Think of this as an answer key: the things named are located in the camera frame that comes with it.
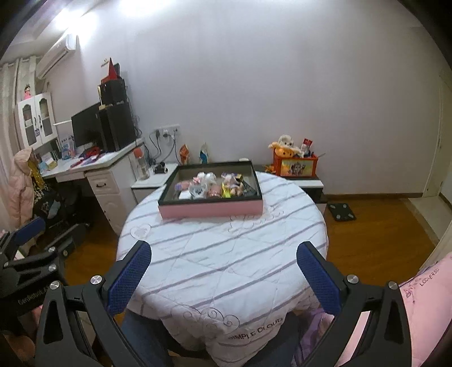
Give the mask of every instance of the computer monitor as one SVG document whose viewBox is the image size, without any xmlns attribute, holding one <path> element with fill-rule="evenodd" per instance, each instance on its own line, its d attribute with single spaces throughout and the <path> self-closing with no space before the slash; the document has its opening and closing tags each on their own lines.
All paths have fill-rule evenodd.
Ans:
<svg viewBox="0 0 452 367">
<path fill-rule="evenodd" d="M 95 145 L 101 143 L 100 126 L 96 118 L 99 106 L 100 103 L 98 102 L 71 117 L 75 146 L 82 146 L 91 142 Z"/>
</svg>

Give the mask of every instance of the power outlet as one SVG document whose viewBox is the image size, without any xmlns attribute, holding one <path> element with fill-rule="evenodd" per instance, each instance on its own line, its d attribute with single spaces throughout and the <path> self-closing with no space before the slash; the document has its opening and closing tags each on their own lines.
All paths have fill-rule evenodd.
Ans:
<svg viewBox="0 0 452 367">
<path fill-rule="evenodd" d="M 169 125 L 158 127 L 154 130 L 154 135 L 157 132 L 157 130 L 160 132 L 160 139 L 165 139 L 164 138 L 165 134 L 176 135 L 176 137 L 180 135 L 180 125 Z"/>
</svg>

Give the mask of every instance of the quilted tablecloth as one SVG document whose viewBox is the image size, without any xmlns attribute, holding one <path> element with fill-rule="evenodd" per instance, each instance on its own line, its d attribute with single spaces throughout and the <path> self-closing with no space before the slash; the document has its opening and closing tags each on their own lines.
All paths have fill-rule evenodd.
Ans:
<svg viewBox="0 0 452 367">
<path fill-rule="evenodd" d="M 219 366 L 240 367 L 273 338 L 288 312 L 318 306 L 296 261 L 306 240 L 326 257 L 326 225 L 311 198 L 257 172 L 261 216 L 162 220 L 163 187 L 130 213 L 117 259 L 137 240 L 152 261 L 128 309 L 160 319 L 185 348 L 206 348 Z"/>
</svg>

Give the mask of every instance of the jacket hood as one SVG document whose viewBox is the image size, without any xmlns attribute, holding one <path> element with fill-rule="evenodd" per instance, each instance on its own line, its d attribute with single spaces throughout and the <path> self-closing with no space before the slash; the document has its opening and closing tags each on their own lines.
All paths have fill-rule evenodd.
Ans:
<svg viewBox="0 0 452 367">
<path fill-rule="evenodd" d="M 14 164 L 26 175 L 30 175 L 30 167 L 28 166 L 28 160 L 30 158 L 32 148 L 22 149 L 18 151 L 14 156 Z"/>
</svg>

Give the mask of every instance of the red triangular object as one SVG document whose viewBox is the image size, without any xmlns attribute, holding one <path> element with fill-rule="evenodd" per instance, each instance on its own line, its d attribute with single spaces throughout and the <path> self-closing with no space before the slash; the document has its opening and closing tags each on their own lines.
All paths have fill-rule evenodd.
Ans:
<svg viewBox="0 0 452 367">
<path fill-rule="evenodd" d="M 108 75 L 101 80 L 101 84 L 104 84 L 109 80 L 116 79 L 118 79 L 118 75 L 116 74 L 116 70 L 114 69 L 112 58 L 110 58 L 110 63 L 108 65 Z"/>
</svg>

